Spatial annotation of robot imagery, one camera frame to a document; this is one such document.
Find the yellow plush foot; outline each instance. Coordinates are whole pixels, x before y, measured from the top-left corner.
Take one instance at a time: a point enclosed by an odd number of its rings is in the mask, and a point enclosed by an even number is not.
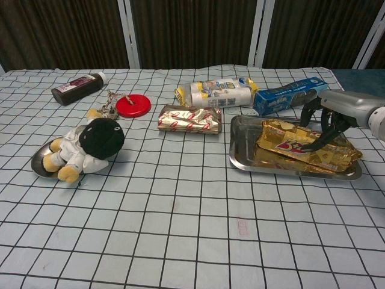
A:
[[[79,177],[79,173],[71,166],[64,166],[58,173],[58,179],[69,183],[75,182]]]
[[[49,145],[49,148],[52,152],[58,152],[60,151],[60,143],[61,138],[57,138],[56,140],[53,140],[53,142]]]
[[[57,172],[59,170],[58,166],[55,166],[52,161],[51,161],[51,155],[52,154],[47,154],[43,158],[43,167],[46,169],[47,172]]]
[[[87,114],[87,118],[89,119],[90,117],[102,117],[102,114],[98,112],[95,108],[91,108]]]

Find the dark bottle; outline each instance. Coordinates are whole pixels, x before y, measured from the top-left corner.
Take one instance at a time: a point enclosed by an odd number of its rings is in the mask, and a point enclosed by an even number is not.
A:
[[[69,105],[101,89],[107,83],[103,72],[88,74],[51,90],[61,105]]]

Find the plush doll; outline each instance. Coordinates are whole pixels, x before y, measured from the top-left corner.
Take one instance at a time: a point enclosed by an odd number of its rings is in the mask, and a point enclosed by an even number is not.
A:
[[[123,146],[125,135],[120,125],[103,118],[94,108],[87,113],[88,125],[72,129],[50,144],[52,152],[44,156],[43,166],[48,172],[58,172],[58,179],[75,182],[79,174],[94,173],[108,166],[106,158]]]

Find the blue cookie package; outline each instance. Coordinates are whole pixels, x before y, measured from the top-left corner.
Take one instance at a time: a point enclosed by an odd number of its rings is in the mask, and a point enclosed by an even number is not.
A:
[[[276,89],[259,90],[253,108],[260,116],[303,105],[327,89],[328,84],[317,77],[302,79]]]

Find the dark curtain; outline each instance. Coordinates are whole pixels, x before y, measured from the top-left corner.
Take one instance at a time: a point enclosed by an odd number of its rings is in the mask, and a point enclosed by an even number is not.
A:
[[[257,0],[131,0],[143,68],[247,64]]]
[[[383,0],[276,0],[263,67],[350,69]]]
[[[385,33],[373,52],[366,68],[385,69]]]
[[[1,0],[0,62],[12,69],[129,67],[115,0]]]

